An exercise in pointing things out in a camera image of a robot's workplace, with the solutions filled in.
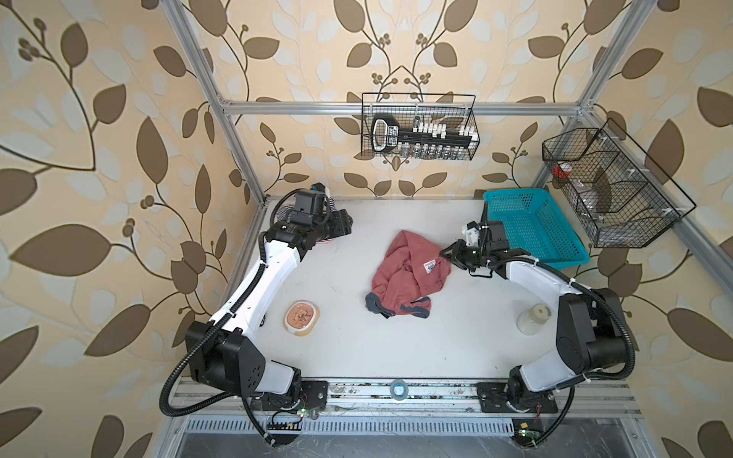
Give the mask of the beige round tape dispenser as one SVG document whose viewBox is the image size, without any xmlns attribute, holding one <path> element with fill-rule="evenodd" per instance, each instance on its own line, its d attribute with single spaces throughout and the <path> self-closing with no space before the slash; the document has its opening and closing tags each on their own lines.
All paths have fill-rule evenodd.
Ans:
<svg viewBox="0 0 733 458">
<path fill-rule="evenodd" d="M 294 303 L 284 316 L 284 328 L 292 335 L 304 337 L 316 326 L 320 318 L 320 310 L 313 303 L 298 301 Z"/>
</svg>

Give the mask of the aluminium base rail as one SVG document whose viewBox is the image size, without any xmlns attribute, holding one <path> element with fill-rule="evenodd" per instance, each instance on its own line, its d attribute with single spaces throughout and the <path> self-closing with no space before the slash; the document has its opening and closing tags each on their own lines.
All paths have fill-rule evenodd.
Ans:
<svg viewBox="0 0 733 458">
<path fill-rule="evenodd" d="M 557 390 L 534 410 L 517 413 L 499 397 L 506 384 L 505 379 L 305 378 L 307 421 L 302 431 L 510 436 L 522 427 L 553 423 L 568 397 L 567 390 Z M 579 384 L 563 421 L 572 420 L 617 422 L 635 456 L 658 456 L 641 409 L 623 381 Z"/>
</svg>

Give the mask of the white tape roll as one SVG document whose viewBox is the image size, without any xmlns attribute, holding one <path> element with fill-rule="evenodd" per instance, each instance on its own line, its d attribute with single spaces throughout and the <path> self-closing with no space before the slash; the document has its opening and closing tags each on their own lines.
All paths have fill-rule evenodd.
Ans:
<svg viewBox="0 0 733 458">
<path fill-rule="evenodd" d="M 517 329 L 524 335 L 534 336 L 552 317 L 553 311 L 548 305 L 537 303 L 518 316 Z"/>
</svg>

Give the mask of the maroon tank top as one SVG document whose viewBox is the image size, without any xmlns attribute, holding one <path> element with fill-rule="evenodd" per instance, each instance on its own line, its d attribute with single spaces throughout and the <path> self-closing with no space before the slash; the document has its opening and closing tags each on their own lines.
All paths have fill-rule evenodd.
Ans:
<svg viewBox="0 0 733 458">
<path fill-rule="evenodd" d="M 388 319 L 431 315 L 431 295 L 445 286 L 452 265 L 424 237 L 401 231 L 391 242 L 366 295 L 366 309 Z"/>
</svg>

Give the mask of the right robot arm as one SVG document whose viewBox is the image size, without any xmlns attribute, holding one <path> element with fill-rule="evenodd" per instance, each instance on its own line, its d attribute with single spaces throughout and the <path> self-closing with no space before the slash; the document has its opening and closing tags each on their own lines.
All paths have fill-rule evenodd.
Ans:
<svg viewBox="0 0 733 458">
<path fill-rule="evenodd" d="M 621 381 L 636 366 L 636 351 L 618 294 L 593 289 L 540 261 L 528 251 L 512 248 L 500 221 L 472 221 L 464 237 L 444 248 L 441 258 L 475 276 L 488 269 L 531 291 L 555 314 L 555 345 L 536 360 L 513 368 L 499 397 L 517 413 L 532 411 L 557 390 L 568 397 L 557 417 L 542 432 L 526 427 L 513 437 L 521 448 L 539 448 L 566 418 L 576 387 L 591 381 Z"/>
</svg>

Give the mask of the red white item in basket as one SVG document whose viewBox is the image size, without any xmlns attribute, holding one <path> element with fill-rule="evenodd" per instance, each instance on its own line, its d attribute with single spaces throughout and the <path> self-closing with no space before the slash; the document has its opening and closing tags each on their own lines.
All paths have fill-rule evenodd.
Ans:
<svg viewBox="0 0 733 458">
<path fill-rule="evenodd" d="M 554 168 L 554 175 L 558 179 L 570 179 L 573 171 L 573 164 L 570 162 L 559 162 Z"/>
</svg>

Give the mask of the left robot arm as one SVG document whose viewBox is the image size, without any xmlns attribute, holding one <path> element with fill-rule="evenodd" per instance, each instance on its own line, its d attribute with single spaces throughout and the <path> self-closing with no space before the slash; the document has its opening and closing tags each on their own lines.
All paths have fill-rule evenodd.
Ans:
<svg viewBox="0 0 733 458">
<path fill-rule="evenodd" d="M 158 407 L 171 418 L 196 413 L 237 397 L 250 424 L 272 448 L 292 443 L 292 434 L 273 434 L 256 418 L 250 400 L 263 395 L 278 402 L 278 412 L 295 413 L 307 406 L 299 368 L 268 360 L 255 340 L 263 319 L 287 277 L 318 242 L 350 234 L 353 220 L 336 209 L 328 187 L 317 182 L 286 194 L 294 204 L 273 207 L 269 227 L 257 238 L 259 256 L 234 293 L 205 323 L 191 324 L 185 333 L 186 353 L 164 382 Z M 179 378 L 189 370 L 194 381 L 217 389 L 203 401 L 176 408 L 170 397 Z"/>
</svg>

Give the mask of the black handled tool in basket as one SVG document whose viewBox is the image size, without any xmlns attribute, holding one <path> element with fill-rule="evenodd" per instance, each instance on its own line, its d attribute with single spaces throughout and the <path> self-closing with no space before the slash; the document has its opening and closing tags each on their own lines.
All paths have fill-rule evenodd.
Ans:
<svg viewBox="0 0 733 458">
<path fill-rule="evenodd" d="M 473 126 L 425 122 L 420 116 L 412 124 L 400 124 L 390 114 L 378 114 L 368 130 L 373 152 L 387 154 L 397 151 L 400 156 L 436 156 L 457 160 L 475 152 L 480 135 Z"/>
</svg>

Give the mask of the teal plastic basket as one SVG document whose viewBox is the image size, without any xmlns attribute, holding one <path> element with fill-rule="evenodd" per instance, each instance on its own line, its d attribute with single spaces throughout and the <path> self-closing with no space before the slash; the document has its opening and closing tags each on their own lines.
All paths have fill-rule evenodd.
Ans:
<svg viewBox="0 0 733 458">
<path fill-rule="evenodd" d="M 590 255 L 552 196 L 543 189 L 488 191 L 490 221 L 503 223 L 510 246 L 557 270 L 586 265 Z"/>
</svg>

